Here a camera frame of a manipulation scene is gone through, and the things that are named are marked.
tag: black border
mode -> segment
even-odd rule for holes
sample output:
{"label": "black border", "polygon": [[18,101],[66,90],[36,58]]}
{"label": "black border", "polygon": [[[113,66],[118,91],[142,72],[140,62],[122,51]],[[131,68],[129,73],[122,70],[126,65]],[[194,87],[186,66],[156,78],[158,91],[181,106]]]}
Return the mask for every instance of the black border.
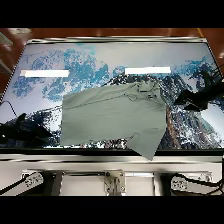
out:
{"label": "black border", "polygon": [[[127,42],[127,41],[91,41],[88,42],[88,40],[84,41],[85,43],[111,43],[111,42]],[[163,41],[163,42],[168,42],[168,43],[174,43],[170,40],[167,41]],[[17,64],[13,70],[13,73],[9,79],[9,82],[6,86],[6,89],[1,97],[1,100],[3,99],[6,91],[7,91],[7,87],[11,81],[11,78],[13,77],[16,67],[20,61],[20,58],[26,48],[27,45],[31,45],[31,44],[57,44],[57,43],[68,43],[68,42],[56,42],[56,43],[40,43],[40,42],[35,42],[35,43],[27,43],[24,46],[24,49],[22,51],[22,53],[20,54],[20,57],[17,61]],[[191,43],[191,42],[186,42],[186,41],[178,41],[175,43]],[[214,59],[214,62],[216,64],[216,66],[218,67],[218,63],[214,57],[214,54],[208,44],[208,42],[192,42],[192,43],[204,43],[207,44],[207,47]],[[155,153],[155,156],[222,156],[223,155],[223,151],[224,149],[220,148],[220,149],[212,149],[212,150],[207,150],[207,149],[167,149],[167,150],[157,150]],[[39,149],[32,149],[32,148],[28,148],[28,149],[24,149],[24,148],[0,148],[0,154],[24,154],[24,155],[80,155],[80,156],[141,156],[140,154],[138,154],[137,152],[130,150],[130,149],[75,149],[75,148],[39,148]]]}

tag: screen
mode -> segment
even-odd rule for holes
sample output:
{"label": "screen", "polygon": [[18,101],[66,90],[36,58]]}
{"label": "screen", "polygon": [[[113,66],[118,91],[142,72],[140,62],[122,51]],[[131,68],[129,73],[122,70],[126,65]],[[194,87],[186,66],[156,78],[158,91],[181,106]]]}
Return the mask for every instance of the screen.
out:
{"label": "screen", "polygon": [[[125,68],[170,67],[170,74],[124,75]],[[204,87],[200,69],[217,68],[206,43],[114,42],[29,44],[25,47],[4,94],[17,115],[40,124],[53,137],[44,148],[125,149],[127,139],[111,139],[78,146],[60,146],[62,99],[68,93],[105,85],[118,85],[156,77],[166,101],[167,129],[158,150],[216,149],[224,147],[224,102],[209,103],[202,112],[173,106],[184,89]],[[25,77],[23,70],[69,70],[67,77]],[[10,124],[15,116],[9,105],[0,107],[0,123]],[[8,146],[21,147],[12,141]]]}

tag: wooden floor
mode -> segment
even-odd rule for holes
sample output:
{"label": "wooden floor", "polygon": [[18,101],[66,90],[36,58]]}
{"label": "wooden floor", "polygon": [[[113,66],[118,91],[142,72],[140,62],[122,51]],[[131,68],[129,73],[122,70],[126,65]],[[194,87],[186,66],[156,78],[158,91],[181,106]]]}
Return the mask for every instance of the wooden floor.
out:
{"label": "wooden floor", "polygon": [[[29,28],[29,33],[15,34],[11,29],[0,28],[13,45],[0,43],[0,59],[13,70],[26,41],[34,38],[76,36],[185,36],[205,37],[219,65],[224,63],[224,28]],[[0,93],[9,76],[0,73]]]}

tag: folded fabric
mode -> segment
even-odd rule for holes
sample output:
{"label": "folded fabric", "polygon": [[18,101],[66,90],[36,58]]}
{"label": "folded fabric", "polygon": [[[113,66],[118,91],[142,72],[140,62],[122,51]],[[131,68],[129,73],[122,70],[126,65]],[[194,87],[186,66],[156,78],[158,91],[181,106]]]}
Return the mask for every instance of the folded fabric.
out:
{"label": "folded fabric", "polygon": [[104,86],[68,94],[62,104],[61,145],[131,137],[127,147],[152,159],[166,130],[157,81]]}

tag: gray cloth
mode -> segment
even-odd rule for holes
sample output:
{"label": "gray cloth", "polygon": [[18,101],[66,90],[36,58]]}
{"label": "gray cloth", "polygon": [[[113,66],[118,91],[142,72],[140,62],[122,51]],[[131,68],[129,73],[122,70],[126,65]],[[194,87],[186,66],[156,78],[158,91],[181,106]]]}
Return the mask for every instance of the gray cloth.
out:
{"label": "gray cloth", "polygon": [[165,109],[157,81],[68,94],[62,104],[61,145],[131,137],[128,148],[152,159],[165,133]]}

